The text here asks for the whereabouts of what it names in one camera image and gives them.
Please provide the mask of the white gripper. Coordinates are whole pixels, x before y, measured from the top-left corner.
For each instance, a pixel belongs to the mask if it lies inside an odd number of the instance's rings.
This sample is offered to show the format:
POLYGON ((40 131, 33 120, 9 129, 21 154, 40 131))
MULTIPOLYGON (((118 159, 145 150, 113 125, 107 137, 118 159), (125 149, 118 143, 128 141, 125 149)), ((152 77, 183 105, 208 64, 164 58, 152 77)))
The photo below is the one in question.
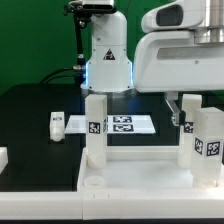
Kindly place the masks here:
POLYGON ((139 92, 166 92, 171 121, 181 126, 178 91, 224 90, 224 44, 195 44, 190 31, 151 32, 136 47, 133 81, 139 92))

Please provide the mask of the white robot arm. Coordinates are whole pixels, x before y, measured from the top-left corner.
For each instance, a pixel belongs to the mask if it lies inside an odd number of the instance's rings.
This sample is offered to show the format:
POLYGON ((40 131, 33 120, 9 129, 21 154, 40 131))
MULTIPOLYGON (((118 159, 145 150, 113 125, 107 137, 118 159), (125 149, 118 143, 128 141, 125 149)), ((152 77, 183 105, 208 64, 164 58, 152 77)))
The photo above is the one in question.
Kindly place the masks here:
POLYGON ((224 0, 174 0, 147 12, 145 36, 133 61, 126 56, 126 21, 119 12, 98 11, 105 0, 84 0, 92 17, 92 56, 86 87, 96 92, 163 92, 181 125, 185 113, 175 101, 180 92, 224 90, 224 0))

